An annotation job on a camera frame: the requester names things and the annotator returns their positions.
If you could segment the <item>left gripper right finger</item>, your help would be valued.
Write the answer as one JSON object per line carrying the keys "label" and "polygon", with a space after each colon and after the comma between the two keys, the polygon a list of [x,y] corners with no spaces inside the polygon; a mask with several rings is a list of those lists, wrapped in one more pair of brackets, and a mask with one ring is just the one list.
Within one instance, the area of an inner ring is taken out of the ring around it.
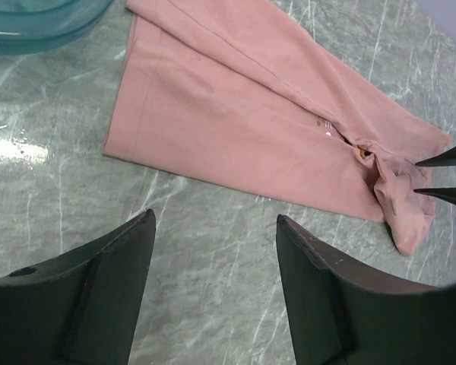
{"label": "left gripper right finger", "polygon": [[298,364],[456,364],[456,284],[380,271],[285,215],[276,244]]}

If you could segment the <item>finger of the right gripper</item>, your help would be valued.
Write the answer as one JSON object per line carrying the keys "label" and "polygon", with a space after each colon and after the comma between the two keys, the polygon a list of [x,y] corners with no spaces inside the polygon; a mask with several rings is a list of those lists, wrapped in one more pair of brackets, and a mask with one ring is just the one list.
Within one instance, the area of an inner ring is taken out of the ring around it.
{"label": "finger of the right gripper", "polygon": [[455,188],[431,188],[431,189],[414,189],[417,194],[428,195],[439,198],[452,205],[456,205],[456,187]]}
{"label": "finger of the right gripper", "polygon": [[456,166],[456,146],[452,149],[427,160],[416,163],[418,167],[449,167]]}

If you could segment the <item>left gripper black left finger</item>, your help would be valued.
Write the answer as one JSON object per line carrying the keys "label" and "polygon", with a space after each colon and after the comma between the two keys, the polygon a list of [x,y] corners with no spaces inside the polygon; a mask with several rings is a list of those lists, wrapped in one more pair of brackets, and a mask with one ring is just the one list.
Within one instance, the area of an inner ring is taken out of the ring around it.
{"label": "left gripper black left finger", "polygon": [[126,364],[156,217],[0,277],[0,364]]}

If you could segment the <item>pink printed t shirt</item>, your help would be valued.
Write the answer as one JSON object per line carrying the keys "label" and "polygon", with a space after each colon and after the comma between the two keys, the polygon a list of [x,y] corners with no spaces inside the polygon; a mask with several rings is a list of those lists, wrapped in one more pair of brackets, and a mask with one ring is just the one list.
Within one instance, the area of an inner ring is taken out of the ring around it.
{"label": "pink printed t shirt", "polygon": [[391,229],[435,216],[418,162],[450,135],[409,113],[268,1],[129,1],[106,155]]}

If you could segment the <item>teal transparent plastic bin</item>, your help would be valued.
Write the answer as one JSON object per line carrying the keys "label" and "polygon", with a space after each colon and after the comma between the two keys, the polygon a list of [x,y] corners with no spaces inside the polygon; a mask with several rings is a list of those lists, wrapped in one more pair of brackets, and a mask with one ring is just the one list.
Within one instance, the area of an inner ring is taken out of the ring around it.
{"label": "teal transparent plastic bin", "polygon": [[92,30],[110,0],[0,1],[0,56],[55,49]]}

